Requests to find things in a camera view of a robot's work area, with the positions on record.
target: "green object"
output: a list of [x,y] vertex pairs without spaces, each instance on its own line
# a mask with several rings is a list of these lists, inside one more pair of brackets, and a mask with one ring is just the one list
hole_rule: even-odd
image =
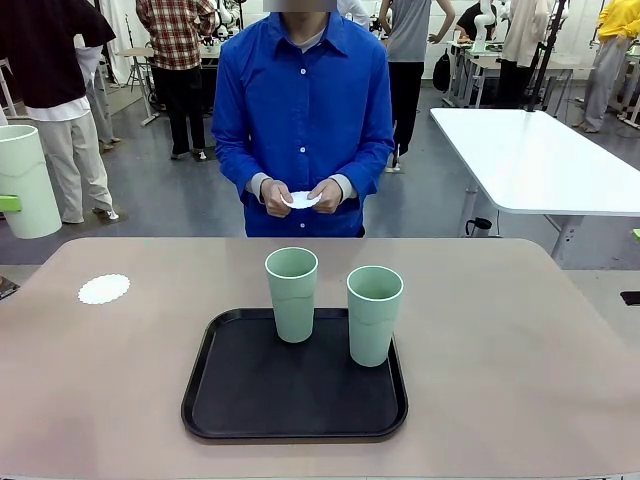
[[16,213],[22,210],[20,199],[11,195],[0,195],[0,212]]
[[364,367],[377,367],[389,354],[404,283],[386,267],[360,267],[347,277],[349,351]]
[[276,250],[264,262],[278,336],[299,343],[313,331],[318,258],[304,248]]

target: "black t-shirt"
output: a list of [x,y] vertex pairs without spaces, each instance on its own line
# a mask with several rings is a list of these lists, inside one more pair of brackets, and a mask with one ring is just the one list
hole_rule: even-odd
[[0,59],[9,59],[25,105],[51,108],[85,95],[76,35],[87,47],[115,38],[87,0],[0,0]]
[[[491,5],[491,10],[493,11],[493,14],[496,16],[496,18],[498,18],[498,10],[496,10],[496,7]],[[476,3],[473,7],[468,8],[467,11],[462,14],[460,20],[458,20],[458,26],[464,28],[471,40],[475,40],[476,35],[478,34],[478,30],[476,29],[474,20],[478,15],[481,14],[482,10],[480,10],[480,3]],[[487,27],[487,38],[489,38],[489,33],[494,28],[496,28],[495,22],[493,23],[493,25],[489,25]]]

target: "man in blue shirt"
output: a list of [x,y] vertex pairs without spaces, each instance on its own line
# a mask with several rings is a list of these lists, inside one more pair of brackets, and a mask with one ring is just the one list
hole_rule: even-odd
[[[225,42],[213,125],[248,236],[362,236],[393,150],[385,49],[337,11],[271,13]],[[291,210],[298,191],[321,199]]]

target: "hand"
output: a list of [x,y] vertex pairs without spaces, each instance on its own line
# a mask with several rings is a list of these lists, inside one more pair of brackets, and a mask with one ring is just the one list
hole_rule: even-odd
[[618,35],[616,37],[616,43],[619,47],[624,47],[628,41],[629,39],[625,35]]
[[429,43],[438,44],[442,41],[442,37],[440,35],[435,35],[433,33],[429,34]]
[[322,194],[322,198],[314,205],[313,209],[318,213],[329,215],[335,213],[342,201],[342,189],[338,182],[332,178],[321,181],[307,198],[312,200],[320,194]]
[[279,180],[267,178],[260,185],[260,194],[267,207],[267,213],[272,217],[284,218],[291,212],[291,209],[282,201],[293,202],[291,193],[287,186]]

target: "green cup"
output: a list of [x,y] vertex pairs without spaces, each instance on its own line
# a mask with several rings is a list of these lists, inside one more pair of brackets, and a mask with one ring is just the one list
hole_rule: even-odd
[[377,367],[389,354],[404,283],[385,267],[360,267],[347,277],[349,351],[363,367]]
[[318,257],[304,248],[276,250],[264,262],[276,316],[278,336],[304,342],[313,331]]

